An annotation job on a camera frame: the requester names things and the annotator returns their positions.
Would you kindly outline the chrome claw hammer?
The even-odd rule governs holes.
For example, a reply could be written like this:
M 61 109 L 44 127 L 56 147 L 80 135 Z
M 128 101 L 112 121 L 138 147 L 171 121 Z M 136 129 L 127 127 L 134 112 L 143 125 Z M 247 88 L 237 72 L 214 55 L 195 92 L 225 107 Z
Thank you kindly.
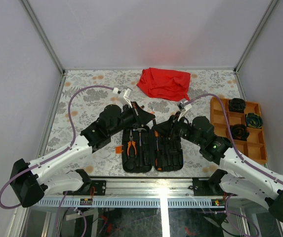
M 139 146 L 141 147 L 142 146 L 142 132 L 147 132 L 147 129 L 145 128 L 134 128 L 133 131 L 138 131 L 139 133 Z

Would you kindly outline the black plastic tool case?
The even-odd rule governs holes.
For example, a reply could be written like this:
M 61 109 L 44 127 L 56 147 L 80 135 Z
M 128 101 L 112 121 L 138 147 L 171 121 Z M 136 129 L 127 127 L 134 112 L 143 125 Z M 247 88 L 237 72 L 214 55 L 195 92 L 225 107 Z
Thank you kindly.
M 146 173 L 152 168 L 156 171 L 156 138 L 155 131 L 148 126 L 145 127 L 147 132 L 142 132 L 142 146 L 139 146 L 139 133 L 133 131 L 133 128 L 123 130 L 122 143 L 124 152 L 121 153 L 122 167 L 128 173 Z M 127 144 L 129 141 L 129 132 L 132 130 L 133 140 L 136 143 L 137 155 L 129 158 L 127 155 Z M 183 150 L 181 147 L 180 138 L 167 139 L 159 135 L 159 162 L 162 165 L 162 171 L 158 172 L 172 172 L 183 168 Z

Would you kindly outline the small orange black screwdriver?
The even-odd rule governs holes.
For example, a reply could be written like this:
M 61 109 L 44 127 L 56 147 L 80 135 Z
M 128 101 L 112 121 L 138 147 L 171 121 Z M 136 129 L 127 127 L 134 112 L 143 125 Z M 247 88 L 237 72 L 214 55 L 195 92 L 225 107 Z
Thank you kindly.
M 172 115 L 170 116 L 169 120 L 170 120 L 169 139 L 172 139 L 174 136 L 174 126 L 175 126 L 175 121 L 177 120 L 177 116 Z

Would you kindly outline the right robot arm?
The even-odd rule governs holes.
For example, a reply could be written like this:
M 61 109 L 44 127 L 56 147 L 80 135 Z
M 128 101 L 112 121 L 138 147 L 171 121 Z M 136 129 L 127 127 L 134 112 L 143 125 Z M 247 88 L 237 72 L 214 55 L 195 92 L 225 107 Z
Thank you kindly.
M 196 117 L 192 123 L 185 118 L 171 116 L 154 126 L 165 138 L 183 138 L 200 147 L 200 154 L 219 166 L 209 181 L 209 191 L 219 195 L 223 191 L 251 200 L 283 223 L 283 175 L 273 172 L 240 153 L 228 138 L 214 133 L 214 126 L 206 117 Z

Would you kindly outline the black orange large screwdriver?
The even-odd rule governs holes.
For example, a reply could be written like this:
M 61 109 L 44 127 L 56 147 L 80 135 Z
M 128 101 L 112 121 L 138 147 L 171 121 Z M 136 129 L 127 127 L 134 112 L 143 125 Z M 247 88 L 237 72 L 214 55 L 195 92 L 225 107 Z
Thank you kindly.
M 158 171 L 162 171 L 162 165 L 159 162 L 159 158 L 160 158 L 161 154 L 160 154 L 160 150 L 159 150 L 159 134 L 158 134 L 157 131 L 155 131 L 155 138 L 156 138 L 156 147 L 157 147 L 156 160 L 155 160 L 156 169 Z

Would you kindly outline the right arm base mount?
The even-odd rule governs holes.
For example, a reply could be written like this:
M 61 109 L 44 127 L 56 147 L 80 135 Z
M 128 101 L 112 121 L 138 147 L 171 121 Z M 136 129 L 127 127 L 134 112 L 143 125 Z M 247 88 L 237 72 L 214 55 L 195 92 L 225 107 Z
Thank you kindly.
M 224 196 L 225 193 L 231 194 L 222 190 L 220 187 L 221 178 L 210 177 L 210 178 L 193 178 L 192 186 L 194 196 L 197 197 L 213 197 L 213 196 Z

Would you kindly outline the orange handled pliers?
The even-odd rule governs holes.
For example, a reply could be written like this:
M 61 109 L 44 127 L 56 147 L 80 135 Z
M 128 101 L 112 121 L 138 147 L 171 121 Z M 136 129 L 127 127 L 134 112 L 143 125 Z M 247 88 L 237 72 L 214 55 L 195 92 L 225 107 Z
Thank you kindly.
M 135 157 L 137 155 L 136 143 L 133 140 L 132 130 L 129 132 L 129 141 L 127 144 L 127 155 L 129 158 Z

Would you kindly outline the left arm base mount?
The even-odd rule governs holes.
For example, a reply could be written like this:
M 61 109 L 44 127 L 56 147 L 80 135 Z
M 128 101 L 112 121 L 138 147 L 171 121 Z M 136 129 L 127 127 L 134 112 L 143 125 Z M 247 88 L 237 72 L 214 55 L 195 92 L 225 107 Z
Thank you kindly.
M 86 183 L 77 191 L 67 191 L 67 195 L 70 196 L 104 196 L 106 194 L 106 180 L 92 180 Z

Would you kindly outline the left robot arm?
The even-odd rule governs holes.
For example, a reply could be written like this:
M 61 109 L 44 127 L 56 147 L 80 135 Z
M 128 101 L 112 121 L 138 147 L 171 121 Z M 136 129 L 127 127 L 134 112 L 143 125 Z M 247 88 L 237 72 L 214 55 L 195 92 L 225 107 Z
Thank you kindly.
M 45 195 L 69 193 L 86 195 L 91 190 L 91 179 L 83 169 L 56 175 L 66 165 L 88 156 L 108 145 L 111 137 L 128 128 L 147 125 L 155 115 L 143 110 L 136 102 L 120 108 L 108 105 L 96 121 L 82 130 L 69 145 L 41 158 L 13 165 L 10 186 L 22 207 L 38 203 Z

